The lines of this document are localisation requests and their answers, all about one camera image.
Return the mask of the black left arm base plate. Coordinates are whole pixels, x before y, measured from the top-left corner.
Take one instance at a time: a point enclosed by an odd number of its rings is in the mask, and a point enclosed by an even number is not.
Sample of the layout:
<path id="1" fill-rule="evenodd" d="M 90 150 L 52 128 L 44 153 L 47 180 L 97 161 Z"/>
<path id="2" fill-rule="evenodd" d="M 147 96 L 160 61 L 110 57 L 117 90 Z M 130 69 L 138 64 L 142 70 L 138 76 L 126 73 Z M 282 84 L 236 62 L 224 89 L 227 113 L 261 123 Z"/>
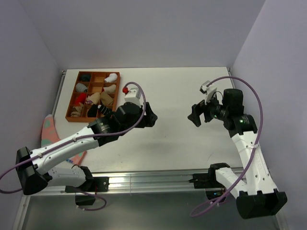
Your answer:
<path id="1" fill-rule="evenodd" d="M 109 185 L 108 177 L 81 177 L 73 179 L 65 186 L 65 193 L 76 192 L 107 192 Z"/>

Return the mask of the tan ribbed sock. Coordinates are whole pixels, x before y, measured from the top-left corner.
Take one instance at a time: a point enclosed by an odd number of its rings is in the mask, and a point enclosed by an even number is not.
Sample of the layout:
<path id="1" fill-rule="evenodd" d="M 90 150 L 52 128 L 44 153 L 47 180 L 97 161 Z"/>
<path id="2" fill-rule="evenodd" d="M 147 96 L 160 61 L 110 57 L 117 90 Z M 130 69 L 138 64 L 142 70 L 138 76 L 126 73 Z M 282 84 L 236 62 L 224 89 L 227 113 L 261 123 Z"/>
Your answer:
<path id="1" fill-rule="evenodd" d="M 100 101 L 103 105 L 113 105 L 114 99 L 106 92 L 100 93 Z"/>

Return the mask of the brown compartment sock tray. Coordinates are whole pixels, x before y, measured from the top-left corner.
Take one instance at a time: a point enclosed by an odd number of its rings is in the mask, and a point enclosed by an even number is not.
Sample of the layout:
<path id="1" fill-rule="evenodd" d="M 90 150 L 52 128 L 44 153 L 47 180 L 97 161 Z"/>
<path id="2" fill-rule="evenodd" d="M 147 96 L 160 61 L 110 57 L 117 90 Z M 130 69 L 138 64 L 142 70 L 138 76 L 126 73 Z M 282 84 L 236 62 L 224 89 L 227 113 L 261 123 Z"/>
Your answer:
<path id="1" fill-rule="evenodd" d="M 78 71 L 66 120 L 89 123 L 115 111 L 120 80 L 119 72 Z"/>

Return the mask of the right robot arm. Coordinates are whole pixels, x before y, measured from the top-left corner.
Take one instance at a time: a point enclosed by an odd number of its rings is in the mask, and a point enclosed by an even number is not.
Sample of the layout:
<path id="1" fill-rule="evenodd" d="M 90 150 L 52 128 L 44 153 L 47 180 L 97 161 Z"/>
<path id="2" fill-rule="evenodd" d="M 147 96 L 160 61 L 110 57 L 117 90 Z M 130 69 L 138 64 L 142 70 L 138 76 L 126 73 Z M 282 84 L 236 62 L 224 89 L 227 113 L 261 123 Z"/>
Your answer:
<path id="1" fill-rule="evenodd" d="M 192 106 L 188 119 L 197 127 L 200 115 L 206 123 L 213 119 L 223 122 L 234 142 L 244 167 L 245 180 L 240 179 L 227 163 L 210 165 L 200 179 L 205 186 L 222 185 L 236 199 L 236 207 L 243 219 L 274 216 L 286 204 L 285 192 L 280 192 L 270 176 L 260 146 L 256 143 L 258 129 L 254 118 L 244 113 L 243 93 L 238 89 L 224 90 L 218 100 L 217 89 L 202 89 L 204 100 Z"/>

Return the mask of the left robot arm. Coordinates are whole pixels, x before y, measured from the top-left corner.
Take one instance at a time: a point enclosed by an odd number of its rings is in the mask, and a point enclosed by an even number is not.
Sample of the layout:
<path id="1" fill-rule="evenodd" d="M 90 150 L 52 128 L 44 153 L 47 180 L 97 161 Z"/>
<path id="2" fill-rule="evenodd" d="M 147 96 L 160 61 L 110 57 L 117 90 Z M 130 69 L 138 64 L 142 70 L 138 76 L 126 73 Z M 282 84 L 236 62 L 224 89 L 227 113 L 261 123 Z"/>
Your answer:
<path id="1" fill-rule="evenodd" d="M 149 103 L 138 106 L 128 102 L 65 139 L 39 149 L 19 149 L 16 171 L 23 194 L 33 195 L 48 186 L 71 186 L 89 191 L 94 178 L 87 167 L 61 169 L 57 165 L 81 152 L 116 141 L 133 128 L 153 127 L 157 119 Z"/>

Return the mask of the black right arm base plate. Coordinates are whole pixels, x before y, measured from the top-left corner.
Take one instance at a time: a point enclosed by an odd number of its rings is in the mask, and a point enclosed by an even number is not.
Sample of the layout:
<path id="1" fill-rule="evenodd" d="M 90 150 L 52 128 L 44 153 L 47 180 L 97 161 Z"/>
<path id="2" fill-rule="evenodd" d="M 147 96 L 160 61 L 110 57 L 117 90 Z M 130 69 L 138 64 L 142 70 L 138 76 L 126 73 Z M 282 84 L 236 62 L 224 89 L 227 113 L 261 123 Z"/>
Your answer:
<path id="1" fill-rule="evenodd" d="M 194 173 L 189 180 L 195 189 L 222 188 L 223 186 L 217 181 L 210 179 L 208 173 Z"/>

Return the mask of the black white striped sock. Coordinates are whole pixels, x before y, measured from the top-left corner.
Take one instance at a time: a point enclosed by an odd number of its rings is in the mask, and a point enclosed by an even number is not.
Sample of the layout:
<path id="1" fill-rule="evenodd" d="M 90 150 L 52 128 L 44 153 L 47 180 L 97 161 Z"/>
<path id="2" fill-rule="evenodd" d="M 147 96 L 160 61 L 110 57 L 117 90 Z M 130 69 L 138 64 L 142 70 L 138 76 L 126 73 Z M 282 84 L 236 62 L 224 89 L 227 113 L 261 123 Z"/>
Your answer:
<path id="1" fill-rule="evenodd" d="M 98 113 L 100 115 L 106 116 L 108 114 L 110 114 L 112 112 L 112 110 L 110 108 L 108 108 L 107 106 L 100 104 L 98 105 Z"/>

